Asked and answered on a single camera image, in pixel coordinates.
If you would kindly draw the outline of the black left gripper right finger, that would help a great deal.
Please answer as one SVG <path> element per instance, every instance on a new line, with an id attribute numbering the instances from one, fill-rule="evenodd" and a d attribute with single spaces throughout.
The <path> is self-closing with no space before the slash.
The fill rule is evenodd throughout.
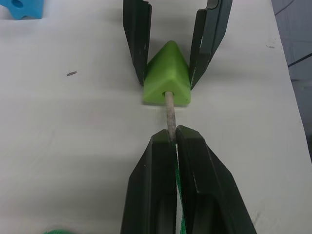
<path id="1" fill-rule="evenodd" d="M 176 140 L 186 232 L 254 234 L 256 230 L 234 177 L 202 135 L 180 125 Z"/>

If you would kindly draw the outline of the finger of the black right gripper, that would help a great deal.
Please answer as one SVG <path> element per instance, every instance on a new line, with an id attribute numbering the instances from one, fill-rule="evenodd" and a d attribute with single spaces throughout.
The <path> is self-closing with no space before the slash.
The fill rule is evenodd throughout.
<path id="1" fill-rule="evenodd" d="M 152 6 L 144 0 L 123 0 L 123 27 L 139 84 L 146 77 Z"/>
<path id="2" fill-rule="evenodd" d="M 191 89 L 206 72 L 225 36 L 232 2 L 209 0 L 206 7 L 196 13 L 189 63 Z"/>

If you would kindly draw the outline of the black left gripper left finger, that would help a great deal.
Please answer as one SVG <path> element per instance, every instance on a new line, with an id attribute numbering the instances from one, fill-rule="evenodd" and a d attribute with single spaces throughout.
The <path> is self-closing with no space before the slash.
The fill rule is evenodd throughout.
<path id="1" fill-rule="evenodd" d="M 153 135 L 132 171 L 127 187 L 122 234 L 176 232 L 176 148 L 167 130 Z"/>

